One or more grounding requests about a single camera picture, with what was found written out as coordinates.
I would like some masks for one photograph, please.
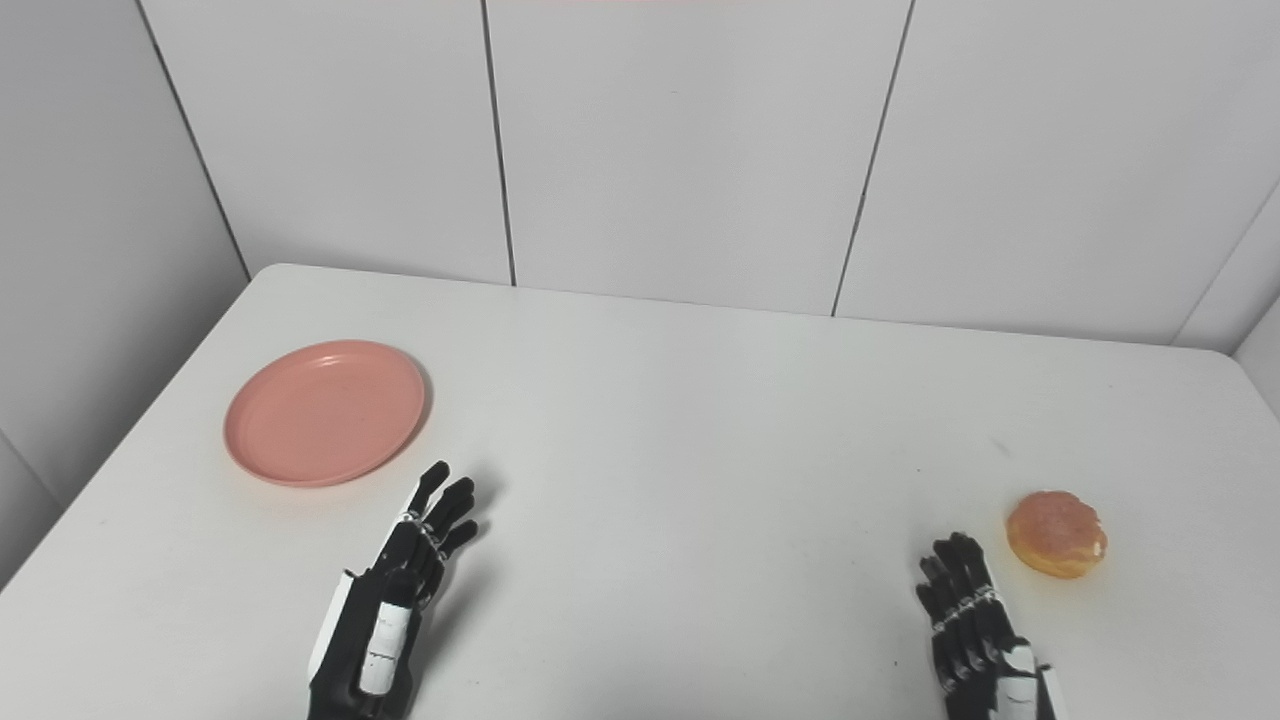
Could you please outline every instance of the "white wall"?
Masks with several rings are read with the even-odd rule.
[[[1280,178],[1277,87],[1272,0],[919,0],[840,314],[1171,342]]]
[[[0,589],[59,512],[61,506],[0,433]]]
[[[1280,182],[1174,345],[1231,354],[1280,295]]]
[[[1280,302],[1272,305],[1244,338],[1235,359],[1272,413],[1280,416]]]
[[[829,313],[908,6],[490,3],[520,283]]]
[[[251,269],[507,281],[480,0],[143,3]],[[490,3],[518,283],[828,313],[908,6]],[[1280,4],[913,6],[838,314],[1234,348]]]
[[[246,277],[132,0],[0,4],[0,97],[3,579]]]
[[[479,0],[145,0],[250,269],[509,282]]]

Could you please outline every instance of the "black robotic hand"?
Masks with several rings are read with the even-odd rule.
[[[311,657],[308,720],[375,720],[402,715],[413,679],[408,656],[422,611],[440,588],[444,562],[477,527],[454,527],[475,505],[475,483],[462,478],[426,510],[449,477],[440,461],[392,528],[378,560],[360,575],[343,573]]]
[[[978,541],[933,543],[916,585],[933,621],[933,665],[950,720],[1066,720],[1053,669],[1014,633]]]

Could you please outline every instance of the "panel seam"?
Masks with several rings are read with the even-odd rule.
[[[484,28],[484,59],[489,73],[489,106],[493,110],[493,143],[498,152],[498,187],[502,191],[502,229],[507,234],[507,272],[516,287],[516,247],[511,240],[511,204],[507,200],[507,161],[502,150],[502,123],[498,120],[498,82],[493,69],[493,41],[489,37],[489,1],[480,0],[480,22]]]
[[[1253,217],[1249,218],[1249,223],[1244,227],[1244,232],[1240,233],[1240,237],[1235,238],[1235,243],[1231,245],[1231,251],[1226,254],[1226,259],[1224,259],[1222,264],[1219,265],[1217,273],[1213,273],[1213,278],[1208,281],[1208,284],[1206,284],[1204,290],[1201,291],[1199,297],[1196,299],[1196,304],[1192,305],[1190,311],[1187,313],[1185,318],[1183,318],[1183,324],[1178,327],[1178,332],[1175,332],[1174,337],[1170,338],[1169,345],[1174,345],[1175,342],[1178,342],[1178,338],[1183,336],[1183,331],[1187,329],[1187,325],[1192,322],[1192,318],[1196,316],[1196,311],[1199,310],[1201,305],[1204,304],[1204,299],[1208,297],[1210,291],[1213,290],[1213,286],[1217,284],[1217,281],[1219,278],[1222,277],[1222,273],[1226,270],[1226,266],[1231,264],[1231,259],[1235,258],[1235,254],[1239,252],[1240,246],[1244,245],[1244,238],[1249,237],[1249,233],[1253,232],[1253,225],[1256,225],[1258,218],[1262,217],[1262,211],[1266,210],[1267,205],[1270,205],[1272,200],[1277,199],[1276,195],[1277,190],[1280,190],[1280,177],[1277,177],[1276,181],[1271,184],[1271,192],[1268,192],[1267,196],[1262,199],[1262,202],[1258,204],[1257,210],[1253,211]],[[1258,320],[1254,319],[1253,324],[1257,325],[1257,322]]]
[[[133,0],[133,4],[138,8],[138,15],[142,18],[142,26],[147,29],[147,37],[151,40],[151,49],[155,50],[156,60],[160,61],[160,70],[164,73],[164,79],[169,85],[169,94],[173,96],[174,104],[178,106],[178,115],[182,117],[182,126],[187,131],[187,138],[191,140],[191,147],[196,151],[196,159],[200,161],[200,169],[205,174],[205,183],[209,186],[210,195],[214,196],[214,205],[218,208],[218,217],[223,220],[223,228],[227,231],[228,240],[232,241],[232,250],[236,251],[236,260],[239,263],[241,272],[244,273],[244,281],[252,281],[252,275],[248,272],[248,264],[244,263],[244,252],[241,250],[239,242],[236,240],[236,233],[232,231],[232,223],[227,218],[227,210],[223,208],[223,199],[218,195],[218,187],[214,184],[214,176],[209,172],[209,163],[205,161],[205,152],[200,149],[200,142],[196,141],[196,133],[191,129],[191,119],[187,117],[187,109],[182,104],[182,97],[178,95],[178,86],[173,82],[173,74],[169,73],[169,64],[164,59],[164,53],[160,51],[160,42],[156,40],[155,29],[151,27],[151,18],[147,17],[146,8],[142,6],[142,0]]]
[[[858,197],[858,210],[854,213],[854,227],[849,233],[849,246],[845,249],[845,263],[840,266],[840,282],[836,283],[836,299],[831,304],[831,316],[836,316],[840,307],[840,295],[845,291],[845,278],[849,274],[849,259],[854,254],[854,240],[858,238],[858,229],[863,223],[863,210],[867,208],[867,191],[872,183],[872,172],[876,169],[876,156],[879,154],[881,138],[884,135],[884,119],[888,117],[888,106],[893,100],[893,87],[897,85],[897,70],[902,65],[902,53],[906,49],[906,36],[911,31],[911,15],[915,14],[915,0],[906,6],[906,19],[902,22],[902,35],[897,41],[897,55],[893,56],[893,69],[888,76],[888,87],[884,91],[884,105],[881,108],[879,123],[876,126],[876,140],[872,142],[872,154],[867,159],[867,176],[863,178],[863,192]]]

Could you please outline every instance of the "robot finger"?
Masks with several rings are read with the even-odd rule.
[[[440,543],[439,552],[444,560],[448,560],[456,550],[463,544],[471,542],[476,534],[480,533],[480,525],[476,525],[475,520],[467,520],[457,528],[449,530],[449,534],[444,537],[444,542]]]
[[[951,573],[947,571],[941,560],[932,556],[920,560],[920,569],[924,571],[924,577],[929,579],[929,587],[933,588],[934,596],[942,605],[942,611],[947,616],[947,626],[955,629],[965,656],[965,664],[969,669],[978,673],[986,670],[986,648],[974,632],[972,620],[966,618],[973,610],[972,607],[965,609],[961,606]]]
[[[1009,621],[1009,612],[1005,611],[1005,603],[1000,598],[1000,593],[996,592],[996,583],[991,579],[991,571],[987,569],[982,546],[964,533],[952,533],[951,546],[969,573],[977,596],[977,611],[983,615],[983,623],[991,633],[989,637],[995,638],[996,644],[998,644],[1001,638],[1015,635],[1014,625]]]
[[[476,484],[471,478],[462,478],[447,487],[440,501],[428,512],[422,525],[436,543],[449,534],[449,528],[454,523],[475,507],[475,489]]]
[[[431,497],[444,480],[449,478],[449,464],[440,460],[435,465],[431,465],[422,477],[417,480],[417,492],[413,493],[413,498],[408,502],[408,512],[421,518],[426,512],[426,501]]]
[[[915,585],[915,596],[920,598],[920,605],[933,621],[933,670],[938,674],[938,684],[942,692],[950,697],[960,687],[964,679],[960,673],[961,655],[960,646],[955,642],[955,635],[947,633],[947,614],[942,611],[933,588],[928,584]]]
[[[383,550],[370,570],[387,573],[408,565],[420,544],[426,544],[426,539],[416,523],[410,520],[397,523],[387,536],[387,542],[383,543]]]
[[[440,582],[444,579],[444,562],[440,562],[439,557],[431,557],[426,568],[422,569],[422,587],[417,592],[419,609],[426,607],[426,603],[435,597],[435,592],[440,589]]]
[[[968,632],[978,639],[979,653],[988,662],[995,662],[1000,659],[1000,653],[996,651],[998,638],[993,637],[995,632],[988,623],[987,612],[978,607],[978,593],[974,591],[973,579],[969,577],[969,570],[960,557],[960,552],[955,548],[954,541],[936,541],[933,553],[951,575],[951,583],[960,598],[960,621],[969,625]]]

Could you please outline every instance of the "pink plate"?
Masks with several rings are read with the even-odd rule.
[[[264,480],[332,486],[396,455],[425,401],[417,365],[398,350],[321,342],[250,378],[227,410],[223,437],[236,462]]]

